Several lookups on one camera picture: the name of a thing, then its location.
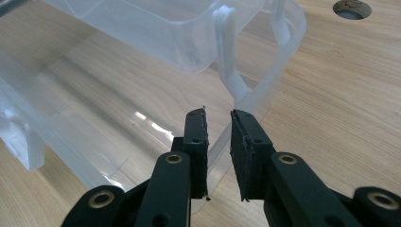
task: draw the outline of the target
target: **clear plastic box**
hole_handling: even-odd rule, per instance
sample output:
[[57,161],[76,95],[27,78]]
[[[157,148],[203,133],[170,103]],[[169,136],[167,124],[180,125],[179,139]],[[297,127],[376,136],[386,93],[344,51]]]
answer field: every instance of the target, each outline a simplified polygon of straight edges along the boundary
[[98,31],[39,74],[0,51],[0,137],[27,168],[49,145],[89,188],[148,179],[205,106],[213,192],[231,165],[230,111],[262,119],[306,30],[291,0],[44,1]]

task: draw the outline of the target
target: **light wooden surface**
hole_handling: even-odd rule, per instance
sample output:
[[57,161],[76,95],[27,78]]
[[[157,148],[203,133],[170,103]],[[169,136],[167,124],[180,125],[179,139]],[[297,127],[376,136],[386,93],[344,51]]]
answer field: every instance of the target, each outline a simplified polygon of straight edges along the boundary
[[[307,32],[262,126],[276,149],[300,155],[329,187],[347,196],[364,185],[401,195],[401,5],[365,1],[372,15],[348,21],[332,12],[335,1],[298,2],[305,11]],[[41,72],[68,46],[95,32],[85,27],[77,35],[69,32],[77,28],[65,21],[59,25],[66,40],[63,49],[60,41],[41,33],[52,26],[50,22],[43,20],[41,27],[32,20],[42,4],[30,2],[23,8],[18,16],[14,11],[13,17],[0,18],[0,48],[24,62],[35,62],[25,65],[30,71]],[[29,19],[32,24],[12,27],[11,19]],[[44,52],[19,41],[19,32],[27,29],[59,48]],[[49,149],[45,166],[31,172],[3,145],[0,155],[0,226],[58,226],[86,191]],[[267,222],[262,202],[240,202],[230,168],[213,199],[192,216],[192,225],[266,226]]]

